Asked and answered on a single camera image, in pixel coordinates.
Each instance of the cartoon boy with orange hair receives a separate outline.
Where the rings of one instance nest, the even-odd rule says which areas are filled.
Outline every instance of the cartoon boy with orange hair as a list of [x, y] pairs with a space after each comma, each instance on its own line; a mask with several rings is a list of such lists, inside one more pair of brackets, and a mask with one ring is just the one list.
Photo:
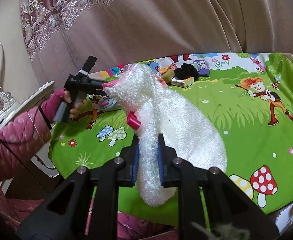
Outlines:
[[[263, 82], [265, 82], [263, 78], [260, 78], [260, 77], [249, 78], [248, 77], [248, 78], [243, 78], [240, 81], [240, 85], [238, 87], [245, 89], [251, 97], [254, 97], [254, 98], [260, 97], [262, 100], [268, 101], [270, 103], [271, 121], [269, 121], [268, 123], [269, 126], [274, 126], [279, 123], [279, 121], [276, 119], [274, 114], [275, 107], [281, 108], [282, 111], [293, 122], [293, 115], [290, 114], [290, 111], [284, 107], [279, 95], [273, 91], [269, 91], [268, 89], [266, 89]], [[252, 90], [248, 90], [248, 88], [255, 89], [257, 93], [253, 92]]]

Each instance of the gray fuzzy object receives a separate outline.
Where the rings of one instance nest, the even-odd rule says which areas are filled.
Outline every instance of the gray fuzzy object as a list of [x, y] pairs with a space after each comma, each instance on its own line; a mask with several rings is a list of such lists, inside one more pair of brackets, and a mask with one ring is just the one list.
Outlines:
[[206, 230], [203, 226], [192, 222], [192, 225], [203, 232], [208, 240], [249, 240], [250, 232], [245, 229], [238, 229], [233, 227], [231, 224], [218, 225], [214, 230], [219, 234], [219, 236], [214, 235], [213, 233]]

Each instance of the screw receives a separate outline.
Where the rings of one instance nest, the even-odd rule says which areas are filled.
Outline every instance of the screw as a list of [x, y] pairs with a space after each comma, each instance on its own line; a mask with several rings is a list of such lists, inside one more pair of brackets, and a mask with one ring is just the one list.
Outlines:
[[86, 167], [80, 166], [80, 167], [77, 168], [77, 173], [83, 174], [83, 173], [86, 172], [86, 170], [87, 170]]
[[182, 163], [182, 161], [183, 161], [183, 160], [182, 160], [181, 158], [179, 158], [179, 157], [178, 157], [178, 158], [174, 158], [174, 159], [173, 159], [173, 163], [175, 163], [176, 165], [179, 165], [179, 164], [181, 164], [181, 163]]
[[121, 164], [122, 162], [124, 162], [125, 160], [121, 157], [117, 157], [113, 160], [116, 164]]
[[220, 170], [217, 167], [211, 167], [210, 172], [215, 175], [215, 174], [219, 174]]

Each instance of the green polka dot mushroom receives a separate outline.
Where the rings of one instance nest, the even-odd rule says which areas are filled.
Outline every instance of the green polka dot mushroom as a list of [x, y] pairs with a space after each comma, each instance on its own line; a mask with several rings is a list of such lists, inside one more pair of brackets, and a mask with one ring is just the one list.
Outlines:
[[108, 134], [110, 134], [113, 131], [113, 127], [112, 126], [105, 126], [98, 134], [97, 137], [100, 138], [99, 142], [104, 141], [104, 139], [106, 138], [106, 136]]
[[116, 143], [116, 140], [123, 140], [125, 137], [125, 128], [122, 126], [109, 134], [108, 139], [111, 140], [109, 145], [113, 146]]

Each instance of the mushroom print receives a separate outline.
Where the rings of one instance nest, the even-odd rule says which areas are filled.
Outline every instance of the mushroom print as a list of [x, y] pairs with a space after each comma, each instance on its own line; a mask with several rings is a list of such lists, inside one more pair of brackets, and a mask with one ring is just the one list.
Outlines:
[[249, 181], [238, 175], [231, 175], [229, 178], [250, 198], [250, 200], [253, 199], [254, 191]]
[[259, 192], [257, 204], [260, 208], [266, 206], [265, 195], [273, 195], [278, 190], [278, 186], [276, 185], [270, 168], [266, 165], [263, 165], [251, 175], [250, 183], [253, 188]]
[[122, 126], [109, 134], [108, 139], [111, 140], [109, 145], [113, 146], [116, 143], [116, 140], [123, 140], [125, 137], [125, 128]]
[[113, 127], [112, 126], [105, 126], [98, 134], [97, 137], [100, 138], [99, 142], [104, 141], [104, 139], [106, 138], [106, 136], [108, 134], [110, 134], [113, 131]]

